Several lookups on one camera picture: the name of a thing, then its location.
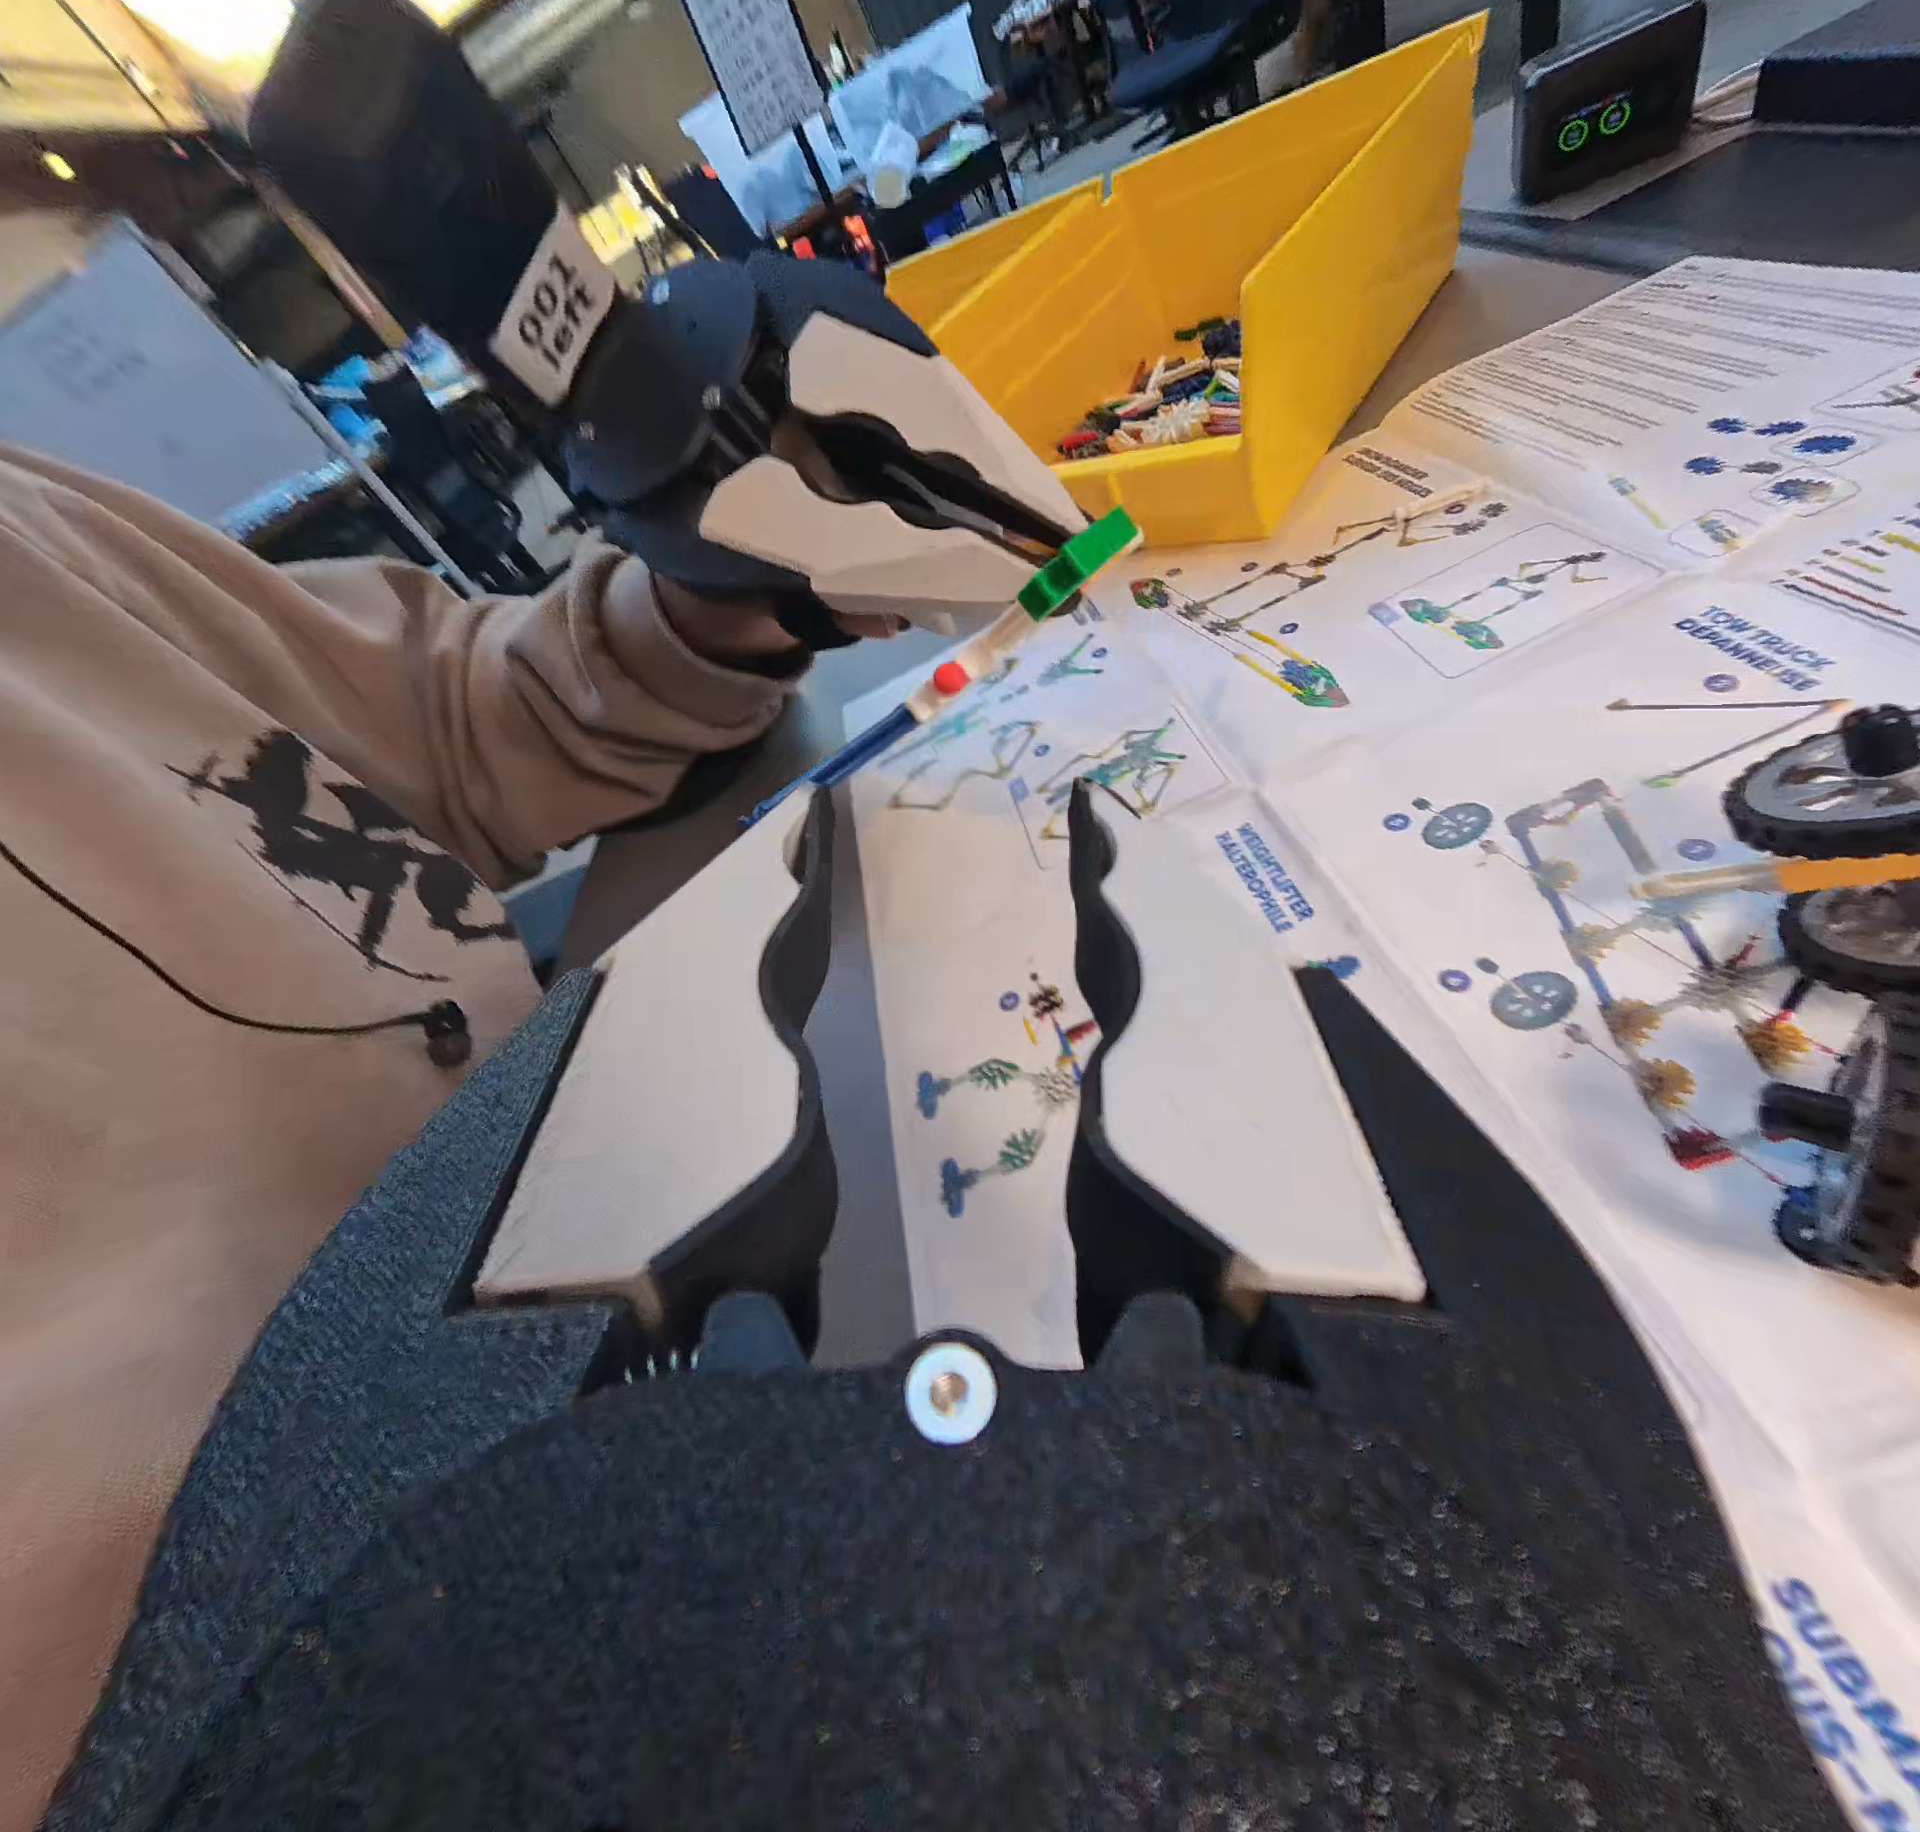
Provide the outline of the black power adapter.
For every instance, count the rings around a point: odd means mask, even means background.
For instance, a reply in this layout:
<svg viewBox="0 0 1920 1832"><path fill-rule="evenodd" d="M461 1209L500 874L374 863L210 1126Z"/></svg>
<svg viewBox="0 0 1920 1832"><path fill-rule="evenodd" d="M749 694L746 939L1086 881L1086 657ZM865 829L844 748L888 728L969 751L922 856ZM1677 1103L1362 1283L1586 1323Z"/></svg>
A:
<svg viewBox="0 0 1920 1832"><path fill-rule="evenodd" d="M1772 51L1750 121L1793 129L1917 129L1917 0L1868 0Z"/></svg>

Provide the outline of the black device with green lights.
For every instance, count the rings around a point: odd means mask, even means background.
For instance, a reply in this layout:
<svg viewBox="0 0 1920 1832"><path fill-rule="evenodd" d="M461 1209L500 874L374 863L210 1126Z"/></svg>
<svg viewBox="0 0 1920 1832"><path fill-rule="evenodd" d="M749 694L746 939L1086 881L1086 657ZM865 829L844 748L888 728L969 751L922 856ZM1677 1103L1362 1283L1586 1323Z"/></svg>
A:
<svg viewBox="0 0 1920 1832"><path fill-rule="evenodd" d="M1511 194L1555 202L1677 146L1693 121L1709 8L1645 11L1525 60L1514 80Z"/></svg>

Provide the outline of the whiteboard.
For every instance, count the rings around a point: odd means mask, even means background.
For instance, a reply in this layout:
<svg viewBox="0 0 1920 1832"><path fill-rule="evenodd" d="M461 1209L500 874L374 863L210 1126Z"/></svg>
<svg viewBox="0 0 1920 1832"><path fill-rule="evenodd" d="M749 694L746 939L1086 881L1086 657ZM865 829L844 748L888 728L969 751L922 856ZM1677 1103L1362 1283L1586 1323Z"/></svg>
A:
<svg viewBox="0 0 1920 1832"><path fill-rule="evenodd" d="M122 218L5 313L2 438L213 527L338 459Z"/></svg>

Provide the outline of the toy wheel pair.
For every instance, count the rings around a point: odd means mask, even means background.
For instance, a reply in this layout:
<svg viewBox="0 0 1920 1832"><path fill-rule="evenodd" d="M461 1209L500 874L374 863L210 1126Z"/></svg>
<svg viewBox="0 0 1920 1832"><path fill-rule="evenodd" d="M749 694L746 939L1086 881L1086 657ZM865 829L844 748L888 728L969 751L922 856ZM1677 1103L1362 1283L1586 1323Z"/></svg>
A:
<svg viewBox="0 0 1920 1832"><path fill-rule="evenodd" d="M1811 1179L1775 1209L1780 1244L1814 1268L1917 1283L1917 1000L1875 1002L1824 1089L1772 1082L1759 1130L1809 1146Z"/></svg>
<svg viewBox="0 0 1920 1832"><path fill-rule="evenodd" d="M1656 874L1630 893L1677 914L1723 896L1772 898L1789 966L1864 1000L1917 993L1917 715L1848 711L1782 748L1722 796L1743 865Z"/></svg>

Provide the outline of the green connector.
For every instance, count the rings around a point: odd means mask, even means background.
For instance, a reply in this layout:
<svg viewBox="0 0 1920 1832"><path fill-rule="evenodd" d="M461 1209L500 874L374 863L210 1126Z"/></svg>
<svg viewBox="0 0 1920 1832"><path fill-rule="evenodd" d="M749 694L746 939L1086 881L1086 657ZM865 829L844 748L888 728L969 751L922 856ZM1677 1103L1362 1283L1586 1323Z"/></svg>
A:
<svg viewBox="0 0 1920 1832"><path fill-rule="evenodd" d="M1018 615L1039 625L1071 613L1086 584L1138 546L1138 524L1116 504L1074 531L1039 570L1034 570L1018 591Z"/></svg>

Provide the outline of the person's left hand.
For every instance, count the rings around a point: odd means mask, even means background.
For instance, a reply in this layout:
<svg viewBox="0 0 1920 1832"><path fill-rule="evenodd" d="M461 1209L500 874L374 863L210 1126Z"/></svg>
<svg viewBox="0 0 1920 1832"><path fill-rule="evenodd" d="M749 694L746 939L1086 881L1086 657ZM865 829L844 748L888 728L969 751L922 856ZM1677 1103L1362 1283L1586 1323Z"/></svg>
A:
<svg viewBox="0 0 1920 1832"><path fill-rule="evenodd" d="M676 636L718 666L790 676L818 653L886 642L913 630L899 613L832 611L811 593L708 593L681 581L651 581L658 613Z"/></svg>

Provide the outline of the yellow plastic parts bin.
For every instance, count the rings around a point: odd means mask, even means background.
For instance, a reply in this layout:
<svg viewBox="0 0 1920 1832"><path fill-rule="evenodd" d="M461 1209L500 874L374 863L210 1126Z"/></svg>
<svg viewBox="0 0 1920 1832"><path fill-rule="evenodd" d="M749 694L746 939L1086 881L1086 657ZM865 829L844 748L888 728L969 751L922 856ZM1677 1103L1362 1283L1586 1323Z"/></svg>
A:
<svg viewBox="0 0 1920 1832"><path fill-rule="evenodd" d="M1050 226L1082 218L1105 197L1106 180L1097 175L995 215L916 257L891 263L884 295L989 404L1002 404L1004 371L991 366L991 355L1022 312L1031 270L1026 255L1046 242Z"/></svg>
<svg viewBox="0 0 1920 1832"><path fill-rule="evenodd" d="M1023 260L1002 415L1041 453L1240 319L1240 432L1067 462L1154 549L1263 538L1453 273L1487 15L1126 165Z"/></svg>

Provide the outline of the black office chair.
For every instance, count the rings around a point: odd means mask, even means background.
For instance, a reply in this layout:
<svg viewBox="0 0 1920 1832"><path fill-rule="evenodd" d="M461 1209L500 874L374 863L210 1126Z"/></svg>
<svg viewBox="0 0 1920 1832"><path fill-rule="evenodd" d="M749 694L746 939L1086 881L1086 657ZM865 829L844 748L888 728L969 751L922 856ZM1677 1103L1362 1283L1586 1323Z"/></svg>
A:
<svg viewBox="0 0 1920 1832"><path fill-rule="evenodd" d="M1253 109L1259 62L1291 42L1302 0L1167 0L1154 50L1116 62L1116 115L1162 113L1176 135L1203 129L1217 106Z"/></svg>

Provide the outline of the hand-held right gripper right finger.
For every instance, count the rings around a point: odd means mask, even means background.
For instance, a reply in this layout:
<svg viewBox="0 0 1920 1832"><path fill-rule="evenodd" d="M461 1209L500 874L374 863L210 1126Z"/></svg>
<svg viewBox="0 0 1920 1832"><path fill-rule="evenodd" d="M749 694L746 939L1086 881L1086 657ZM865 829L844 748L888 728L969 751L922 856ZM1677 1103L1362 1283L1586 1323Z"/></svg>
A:
<svg viewBox="0 0 1920 1832"><path fill-rule="evenodd" d="M1422 1300L1291 928L1260 908L1273 889L1205 829L1090 782L1067 833L1072 972L1097 1026L1064 1192L1077 1299Z"/></svg>

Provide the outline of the person's beige hoodie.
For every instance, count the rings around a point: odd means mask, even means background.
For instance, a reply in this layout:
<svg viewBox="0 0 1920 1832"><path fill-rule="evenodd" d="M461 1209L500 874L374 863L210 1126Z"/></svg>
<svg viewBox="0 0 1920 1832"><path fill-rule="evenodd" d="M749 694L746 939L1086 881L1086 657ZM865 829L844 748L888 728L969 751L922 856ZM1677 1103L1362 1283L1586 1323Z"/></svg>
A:
<svg viewBox="0 0 1920 1832"><path fill-rule="evenodd" d="M540 998L451 847L300 737L283 570L5 453L5 1828L291 1273Z"/></svg>

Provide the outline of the small whiteboard sign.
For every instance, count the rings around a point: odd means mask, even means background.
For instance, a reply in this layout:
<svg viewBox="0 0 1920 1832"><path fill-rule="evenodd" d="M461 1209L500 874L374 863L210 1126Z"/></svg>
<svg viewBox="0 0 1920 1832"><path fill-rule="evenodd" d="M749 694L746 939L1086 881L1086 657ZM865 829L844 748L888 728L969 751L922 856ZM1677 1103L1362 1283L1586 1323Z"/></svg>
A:
<svg viewBox="0 0 1920 1832"><path fill-rule="evenodd" d="M796 0L681 0L744 156L821 115L826 73Z"/></svg>

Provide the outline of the black flat panel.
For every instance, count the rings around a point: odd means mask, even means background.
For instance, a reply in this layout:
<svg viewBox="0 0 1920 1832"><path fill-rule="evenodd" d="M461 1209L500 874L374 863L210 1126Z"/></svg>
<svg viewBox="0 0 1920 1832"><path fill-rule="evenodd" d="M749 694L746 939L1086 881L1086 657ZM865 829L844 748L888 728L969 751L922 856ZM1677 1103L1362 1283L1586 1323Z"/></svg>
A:
<svg viewBox="0 0 1920 1832"><path fill-rule="evenodd" d="M1647 278L1693 257L1830 270L1917 270L1912 129L1728 128L1525 205L1470 162L1459 240L1473 253Z"/></svg>

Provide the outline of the white snowflake connector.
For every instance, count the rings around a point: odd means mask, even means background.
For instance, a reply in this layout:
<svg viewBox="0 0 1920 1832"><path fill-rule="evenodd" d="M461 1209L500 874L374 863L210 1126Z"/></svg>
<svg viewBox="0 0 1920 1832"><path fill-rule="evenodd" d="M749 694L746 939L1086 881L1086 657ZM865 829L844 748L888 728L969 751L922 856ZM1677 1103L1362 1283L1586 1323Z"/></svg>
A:
<svg viewBox="0 0 1920 1832"><path fill-rule="evenodd" d="M975 631L965 644L957 644L947 657L943 657L933 672L951 658L968 661L971 666L971 688L968 694L971 694L977 687L1004 676L1042 625L1042 618L1031 618L1018 602L1014 602L991 625ZM931 673L904 700L904 706L909 706L913 715L922 720L921 726L940 720L968 696L962 694L960 699L940 700L927 687Z"/></svg>

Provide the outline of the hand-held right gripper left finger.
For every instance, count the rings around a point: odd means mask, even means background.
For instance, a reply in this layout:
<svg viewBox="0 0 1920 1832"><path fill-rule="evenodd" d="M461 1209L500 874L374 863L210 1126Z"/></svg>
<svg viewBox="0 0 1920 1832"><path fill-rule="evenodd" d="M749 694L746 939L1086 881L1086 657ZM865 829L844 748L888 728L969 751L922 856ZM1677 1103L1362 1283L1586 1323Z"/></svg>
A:
<svg viewBox="0 0 1920 1832"><path fill-rule="evenodd" d="M478 1304L821 1304L835 1160L805 1026L832 849L832 793L796 791L599 958Z"/></svg>

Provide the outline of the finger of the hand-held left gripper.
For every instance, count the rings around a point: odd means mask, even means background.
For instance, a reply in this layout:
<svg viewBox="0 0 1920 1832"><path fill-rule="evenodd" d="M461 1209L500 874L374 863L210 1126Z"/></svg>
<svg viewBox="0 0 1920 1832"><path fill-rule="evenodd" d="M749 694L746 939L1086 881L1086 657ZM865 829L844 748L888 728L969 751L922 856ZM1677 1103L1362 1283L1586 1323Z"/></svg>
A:
<svg viewBox="0 0 1920 1832"><path fill-rule="evenodd" d="M1052 552L1052 473L1039 461L977 471L906 456L876 476L876 487L831 494L790 461L753 456L701 487L697 535L837 613L913 625L1008 607L1034 557Z"/></svg>
<svg viewBox="0 0 1920 1832"><path fill-rule="evenodd" d="M1090 521L944 355L811 313L785 347L785 410L851 494L1031 543Z"/></svg>

